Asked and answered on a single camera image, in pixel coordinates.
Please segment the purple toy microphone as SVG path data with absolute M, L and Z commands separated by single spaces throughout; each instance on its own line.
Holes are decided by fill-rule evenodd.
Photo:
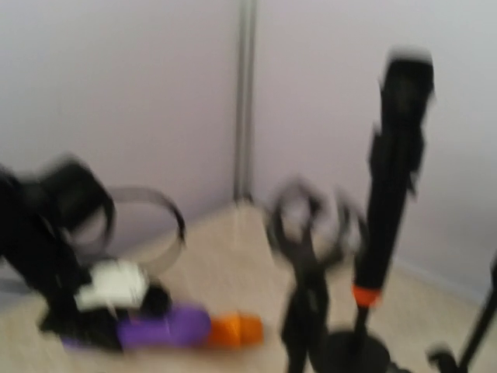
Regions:
M 156 317 L 113 315 L 106 310 L 91 312 L 97 320 L 81 333 L 59 336 L 66 347 L 107 351 L 136 350 L 145 347 L 194 347 L 207 340 L 211 331 L 210 316 L 197 305 L 173 305 Z

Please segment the orange toy microphone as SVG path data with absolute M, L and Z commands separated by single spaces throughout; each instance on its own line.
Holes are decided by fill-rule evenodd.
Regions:
M 265 339 L 262 319 L 258 315 L 237 312 L 210 319 L 208 347 L 241 349 L 260 345 Z

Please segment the short black microphone stand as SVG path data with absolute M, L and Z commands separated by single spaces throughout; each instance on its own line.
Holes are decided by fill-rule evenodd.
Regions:
M 327 215 L 327 201 L 310 183 L 301 178 L 285 182 L 267 211 L 269 247 L 291 265 L 295 278 L 280 334 L 288 372 L 303 372 L 308 361 L 316 371 L 321 368 L 330 303 L 326 273 L 347 259 L 358 259 L 370 240 L 365 214 L 344 193 L 335 196 L 338 227 L 322 256 L 315 252 L 312 233 L 315 223 Z M 308 217 L 301 225 L 301 237 L 294 239 L 285 232 L 283 216 L 286 207 L 300 199 L 306 203 Z

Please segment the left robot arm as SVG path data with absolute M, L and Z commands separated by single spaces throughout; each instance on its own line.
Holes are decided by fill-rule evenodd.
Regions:
M 143 263 L 109 256 L 118 202 L 166 209 L 177 224 L 174 243 Z M 1 172 L 1 258 L 46 302 L 42 333 L 122 350 L 126 321 L 160 319 L 171 309 L 157 275 L 185 238 L 186 223 L 172 199 L 144 186 L 106 189 L 75 158 L 64 157 L 39 176 Z

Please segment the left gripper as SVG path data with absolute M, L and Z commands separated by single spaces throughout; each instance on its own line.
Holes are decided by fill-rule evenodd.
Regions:
M 38 330 L 69 342 L 103 350 L 121 350 L 123 344 L 120 342 L 118 327 L 123 322 L 132 318 L 158 318 L 170 308 L 169 291 L 159 283 L 153 283 L 148 286 L 137 306 L 99 306 L 89 311 L 48 308 L 38 322 Z

